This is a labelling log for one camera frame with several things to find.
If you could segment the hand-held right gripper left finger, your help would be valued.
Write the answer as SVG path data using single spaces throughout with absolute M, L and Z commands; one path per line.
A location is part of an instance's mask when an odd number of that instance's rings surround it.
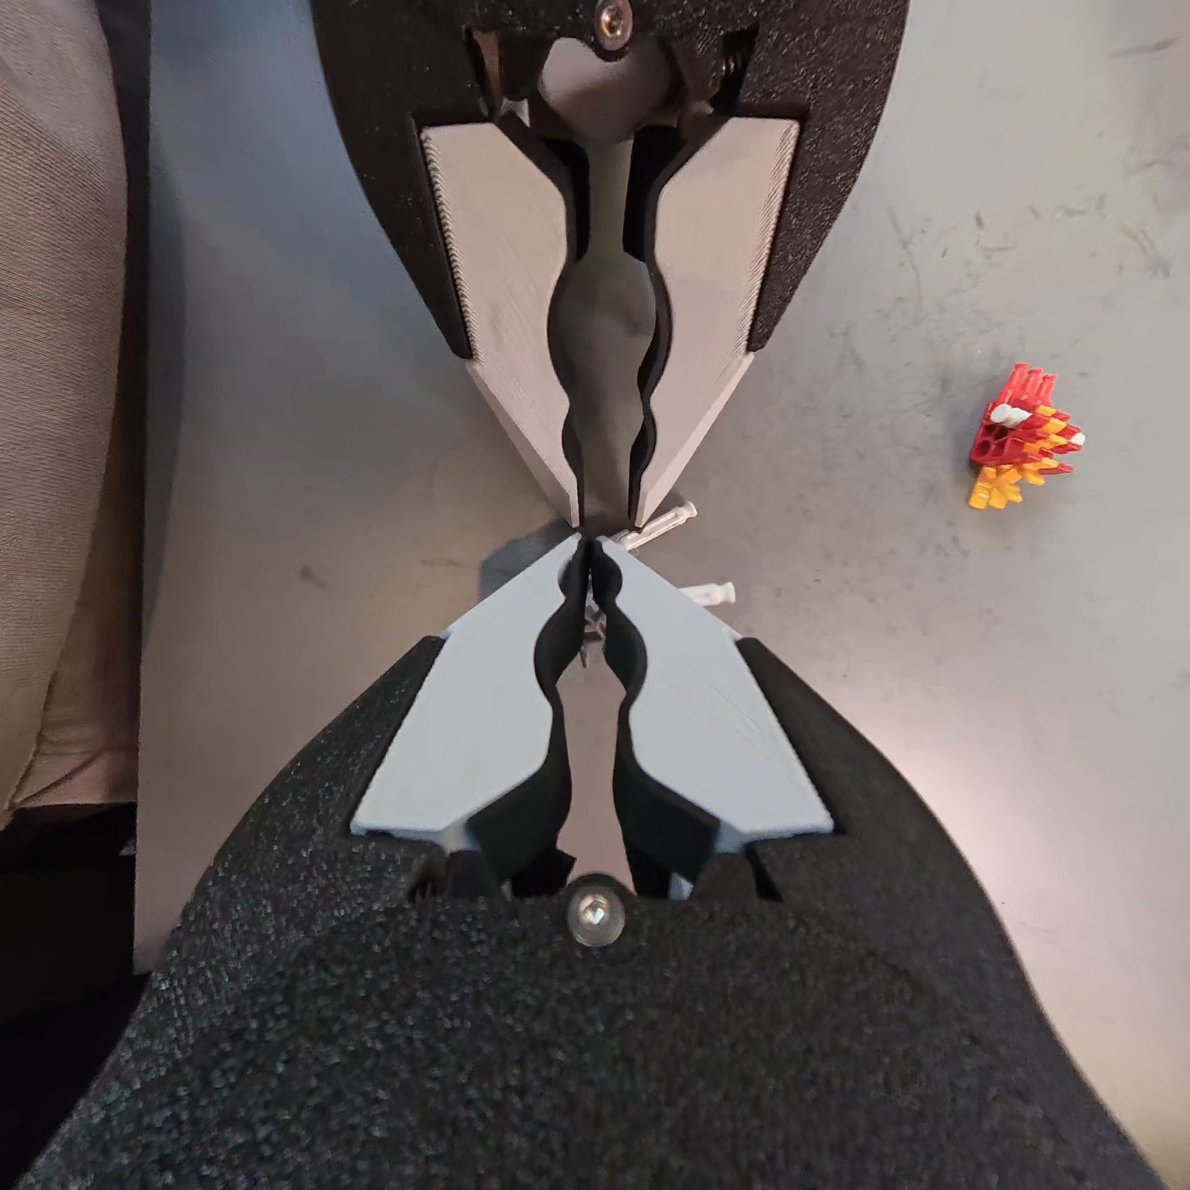
M 570 535 L 433 642 L 351 835 L 479 855 L 497 883 L 555 849 L 572 805 L 557 681 L 584 637 L 588 546 Z

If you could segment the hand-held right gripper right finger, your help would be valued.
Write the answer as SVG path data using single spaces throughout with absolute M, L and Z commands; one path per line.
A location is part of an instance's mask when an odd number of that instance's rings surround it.
M 609 539 L 592 600 L 621 687 L 612 801 L 638 894 L 686 898 L 718 855 L 834 831 L 738 633 Z

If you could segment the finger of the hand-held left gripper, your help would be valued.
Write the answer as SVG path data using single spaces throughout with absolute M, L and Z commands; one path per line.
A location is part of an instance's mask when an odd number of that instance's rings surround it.
M 659 511 L 751 365 L 797 135 L 794 118 L 714 120 L 646 191 L 634 252 L 655 292 L 655 333 L 638 368 L 633 526 Z
M 423 128 L 420 141 L 468 376 L 551 507 L 579 527 L 581 450 L 551 340 L 557 292 L 577 259 L 572 174 L 520 118 Z

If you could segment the red and yellow connector stack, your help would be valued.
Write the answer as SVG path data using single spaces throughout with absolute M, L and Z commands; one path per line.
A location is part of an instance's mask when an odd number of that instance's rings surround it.
M 1056 377 L 1043 368 L 1018 363 L 999 389 L 999 394 L 988 402 L 968 455 L 973 468 L 973 485 L 968 498 L 969 509 L 1006 509 L 1021 501 L 1021 485 L 1042 487 L 1047 477 L 1071 472 L 1071 466 L 1064 463 L 1064 455 L 1068 453 L 1030 452 L 1008 440 L 1003 429 L 990 426 L 990 411 L 1001 403 L 1023 407 L 1049 405 L 1056 409 L 1051 402 L 1055 383 Z

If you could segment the person's beige sweatshirt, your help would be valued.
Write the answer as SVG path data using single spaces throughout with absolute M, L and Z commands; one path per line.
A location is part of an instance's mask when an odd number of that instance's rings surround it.
M 2 825 L 137 798 L 150 2 L 2 4 Z

